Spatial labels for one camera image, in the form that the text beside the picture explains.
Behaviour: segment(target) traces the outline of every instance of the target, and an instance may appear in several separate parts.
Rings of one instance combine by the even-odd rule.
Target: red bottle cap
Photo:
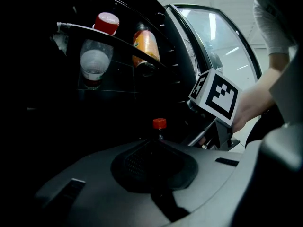
[[[95,20],[94,29],[114,35],[119,27],[119,19],[111,13],[100,13]]]
[[[165,129],[166,128],[166,119],[154,119],[153,122],[154,129]]]

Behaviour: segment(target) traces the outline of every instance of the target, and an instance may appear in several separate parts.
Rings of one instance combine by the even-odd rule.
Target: white sleeve
[[[292,46],[293,43],[283,31],[277,18],[265,11],[257,1],[254,2],[253,14],[265,40],[268,54],[288,54],[288,48]]]

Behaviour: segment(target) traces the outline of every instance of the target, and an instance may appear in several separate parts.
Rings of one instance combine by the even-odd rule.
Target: white cube
[[[238,107],[241,90],[215,69],[201,74],[189,98],[229,126]]]

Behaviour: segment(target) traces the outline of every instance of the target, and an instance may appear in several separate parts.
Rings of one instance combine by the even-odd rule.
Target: black pants
[[[270,131],[281,127],[284,124],[282,115],[275,105],[271,107],[268,111],[262,114],[261,118],[256,122],[255,126],[252,128],[247,140],[245,147],[254,140],[261,140]]]

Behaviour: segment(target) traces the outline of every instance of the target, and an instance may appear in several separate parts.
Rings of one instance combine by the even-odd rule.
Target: person
[[[269,0],[254,0],[253,15],[266,43],[269,68],[253,87],[243,91],[240,96],[233,121],[234,133],[241,130],[249,120],[262,115],[250,132],[246,145],[251,141],[261,140],[284,123],[269,90],[290,61],[289,47],[295,45],[286,33],[279,11]]]

